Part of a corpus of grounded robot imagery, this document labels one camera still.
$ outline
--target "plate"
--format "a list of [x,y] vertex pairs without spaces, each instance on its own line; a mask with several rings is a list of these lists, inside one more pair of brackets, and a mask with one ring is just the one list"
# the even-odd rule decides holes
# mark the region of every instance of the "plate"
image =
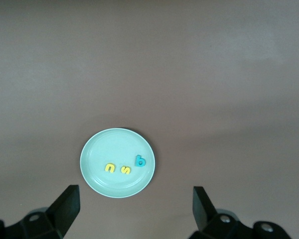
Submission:
[[155,171],[150,144],[125,128],[98,132],[83,147],[82,175],[96,192],[111,198],[126,198],[143,190]]

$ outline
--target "gray surface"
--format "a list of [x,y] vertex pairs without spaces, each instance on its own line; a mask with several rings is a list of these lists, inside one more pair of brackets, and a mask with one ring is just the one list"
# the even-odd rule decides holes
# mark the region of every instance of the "gray surface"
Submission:
[[[110,127],[147,137],[152,182],[101,196],[79,168]],[[298,1],[0,1],[0,218],[79,184],[67,239],[185,239],[192,186],[299,239]]]

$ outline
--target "letter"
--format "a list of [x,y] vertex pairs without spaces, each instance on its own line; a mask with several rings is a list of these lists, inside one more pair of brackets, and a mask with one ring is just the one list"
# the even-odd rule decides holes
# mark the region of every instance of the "letter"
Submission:
[[115,165],[112,164],[112,163],[108,163],[105,167],[105,171],[109,171],[110,170],[110,173],[113,173],[114,172],[114,169],[115,169]]
[[121,172],[122,172],[122,173],[126,173],[126,174],[130,174],[130,172],[131,172],[131,168],[130,168],[130,167],[123,166],[123,167],[121,168]]
[[136,156],[136,164],[135,164],[136,167],[144,167],[145,164],[146,164],[145,159],[141,158],[140,155]]

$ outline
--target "round plate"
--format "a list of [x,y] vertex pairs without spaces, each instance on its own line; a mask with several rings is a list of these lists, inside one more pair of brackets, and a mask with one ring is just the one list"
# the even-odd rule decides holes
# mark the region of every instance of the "round plate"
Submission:
[[125,128],[98,132],[83,147],[81,172],[96,192],[111,198],[126,198],[143,190],[155,170],[149,143]]

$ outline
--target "gray tabletop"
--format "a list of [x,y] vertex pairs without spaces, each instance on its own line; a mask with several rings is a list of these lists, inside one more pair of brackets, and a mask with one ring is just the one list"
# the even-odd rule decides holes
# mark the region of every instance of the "gray tabletop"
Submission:
[[[112,127],[156,156],[129,198],[80,171]],[[299,239],[299,0],[0,1],[0,219],[70,184],[81,212],[66,239],[188,238],[195,185]]]

